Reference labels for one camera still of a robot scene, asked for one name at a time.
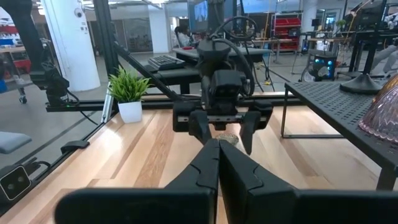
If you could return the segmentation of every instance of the robotic arm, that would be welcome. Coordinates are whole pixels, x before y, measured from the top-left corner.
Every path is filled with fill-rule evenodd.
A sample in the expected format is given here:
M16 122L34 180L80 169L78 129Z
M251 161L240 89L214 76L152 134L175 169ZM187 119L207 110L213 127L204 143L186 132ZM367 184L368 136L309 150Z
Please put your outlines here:
M0 0L0 7L7 11L17 27L31 62L32 82L46 91L51 106L69 104L67 99L69 82L61 76L43 48L31 16L32 0Z

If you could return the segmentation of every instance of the keyboard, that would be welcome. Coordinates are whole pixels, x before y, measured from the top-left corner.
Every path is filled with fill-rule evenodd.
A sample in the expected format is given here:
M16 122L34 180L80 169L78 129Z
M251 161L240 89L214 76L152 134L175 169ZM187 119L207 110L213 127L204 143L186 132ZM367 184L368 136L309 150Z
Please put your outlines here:
M148 63L159 71L183 68L185 66L184 60L169 55L152 57L148 60Z

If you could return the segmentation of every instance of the desk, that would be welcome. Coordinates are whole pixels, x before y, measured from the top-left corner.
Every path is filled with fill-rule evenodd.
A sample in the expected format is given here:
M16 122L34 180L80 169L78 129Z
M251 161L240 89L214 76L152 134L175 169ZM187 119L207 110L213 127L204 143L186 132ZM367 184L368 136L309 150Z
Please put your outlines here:
M243 55L247 55L248 53L246 52L246 49L244 47L238 47L240 52ZM252 61L254 63L256 62L262 62L262 55L265 53L272 53L272 50L268 49L255 49L255 48L248 48L249 54L252 58ZM177 58L182 59L182 60L191 60L190 58L194 59L199 59L199 55L196 49L190 49L190 50L184 50L184 49L173 49L173 51L176 53ZM237 54L234 50L231 50L231 53L229 53L229 56L232 58L236 58Z
M279 53L280 53L280 44L281 43L289 43L293 41L292 39L256 39L253 41L254 44L261 44L261 48L264 46L264 44L274 44L277 43L277 48L276 48L276 56L274 63L279 63L278 58L279 58Z
M165 85L180 85L181 94L190 94L190 83L201 82L199 71L188 67L158 71L154 75Z
M291 92L381 166L376 189L392 190L398 176L398 144L379 139L358 127L359 120L368 111L374 96L347 93L341 91L339 85L336 82L285 83L285 99L288 91ZM285 113L282 118L281 135L289 137L284 134L284 118Z
M250 157L301 189L374 189L379 167L347 140L280 139L282 108L275 107L265 130L253 136ZM304 106L289 107L286 130L335 133ZM229 125L227 133L239 133ZM145 110L140 123L124 124L119 115L74 152L36 188L0 218L1 224L53 223L55 205L82 187L164 187L196 156L202 145L172 130L170 110ZM222 195L218 223L227 224Z

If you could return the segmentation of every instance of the stool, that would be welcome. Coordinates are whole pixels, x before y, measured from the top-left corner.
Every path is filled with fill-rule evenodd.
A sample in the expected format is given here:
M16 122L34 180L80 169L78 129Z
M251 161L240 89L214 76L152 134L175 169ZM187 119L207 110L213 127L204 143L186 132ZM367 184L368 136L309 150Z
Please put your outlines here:
M0 154L10 154L31 141L26 134L0 131Z

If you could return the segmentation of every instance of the wheel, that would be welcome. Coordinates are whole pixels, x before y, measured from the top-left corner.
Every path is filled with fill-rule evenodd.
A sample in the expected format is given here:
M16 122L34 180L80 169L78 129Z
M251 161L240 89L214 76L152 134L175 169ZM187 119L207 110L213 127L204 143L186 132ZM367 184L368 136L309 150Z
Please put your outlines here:
M19 102L20 102L21 104L26 104L26 103L27 103L26 97L25 97L25 96L19 97Z

